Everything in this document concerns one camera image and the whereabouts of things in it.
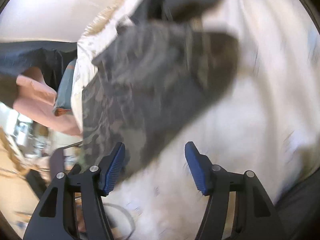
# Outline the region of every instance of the blue fabric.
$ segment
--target blue fabric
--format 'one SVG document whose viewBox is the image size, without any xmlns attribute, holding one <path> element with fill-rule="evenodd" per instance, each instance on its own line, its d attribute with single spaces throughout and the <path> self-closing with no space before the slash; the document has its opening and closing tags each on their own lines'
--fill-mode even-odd
<svg viewBox="0 0 320 240">
<path fill-rule="evenodd" d="M 71 111 L 71 92 L 72 92 L 72 81 L 73 81 L 73 74 L 74 74 L 74 67 L 76 65 L 76 59 L 71 61 L 61 79 L 59 89 L 58 89 L 58 94 L 57 94 L 57 99 L 53 107 L 53 113 L 56 116 L 59 116 L 59 108 L 60 109 L 65 109 L 69 111 L 65 111 L 63 114 L 68 113 L 72 114 Z"/>
</svg>

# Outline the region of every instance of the gray cloth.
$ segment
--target gray cloth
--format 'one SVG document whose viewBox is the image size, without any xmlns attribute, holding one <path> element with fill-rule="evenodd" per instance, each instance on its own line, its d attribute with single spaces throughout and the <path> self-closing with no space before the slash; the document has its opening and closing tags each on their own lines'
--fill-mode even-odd
<svg viewBox="0 0 320 240">
<path fill-rule="evenodd" d="M 125 143 L 125 175 L 147 165 L 202 110 L 217 101 L 236 72 L 238 43 L 187 25 L 131 26 L 92 63 L 83 90 L 83 147 L 88 165 Z"/>
</svg>

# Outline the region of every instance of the white bedsheet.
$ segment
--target white bedsheet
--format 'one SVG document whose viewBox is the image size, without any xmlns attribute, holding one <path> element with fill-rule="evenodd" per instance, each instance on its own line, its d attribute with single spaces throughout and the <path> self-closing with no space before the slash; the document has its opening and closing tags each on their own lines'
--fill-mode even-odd
<svg viewBox="0 0 320 240">
<path fill-rule="evenodd" d="M 202 26 L 239 39 L 236 79 L 157 160 L 103 199 L 132 214 L 136 230 L 130 239 L 194 239 L 208 198 L 197 191 L 186 164 L 188 141 L 227 171 L 254 171 L 273 202 L 320 165 L 320 36 L 300 2 L 221 0 L 203 15 Z M 104 31 L 99 42 L 106 46 L 116 34 Z M 79 57 L 76 65 L 90 73 L 82 85 L 95 74 L 90 57 L 103 49 L 92 41 L 79 52 L 88 58 Z M 129 233 L 121 223 L 119 228 Z M 224 236 L 231 228 L 229 216 Z"/>
</svg>

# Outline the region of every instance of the cable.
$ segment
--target cable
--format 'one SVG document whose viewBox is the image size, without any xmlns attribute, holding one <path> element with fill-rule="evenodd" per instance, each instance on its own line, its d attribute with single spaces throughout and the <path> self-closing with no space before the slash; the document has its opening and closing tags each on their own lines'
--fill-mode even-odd
<svg viewBox="0 0 320 240">
<path fill-rule="evenodd" d="M 134 219 L 133 217 L 130 215 L 130 213 L 122 206 L 119 206 L 119 205 L 116 205 L 116 204 L 111 204 L 111 203 L 104 203 L 103 204 L 104 206 L 109 206 L 109 207 L 113 207 L 117 210 L 119 210 L 122 214 L 124 214 L 126 216 L 126 218 L 128 219 L 129 221 L 129 224 L 131 226 L 131 232 L 130 234 L 124 238 L 123 236 L 122 237 L 119 237 L 117 238 L 116 240 L 128 240 L 130 238 L 130 236 L 132 236 L 132 234 L 134 233 L 134 231 L 136 230 L 136 225 L 134 223 Z"/>
</svg>

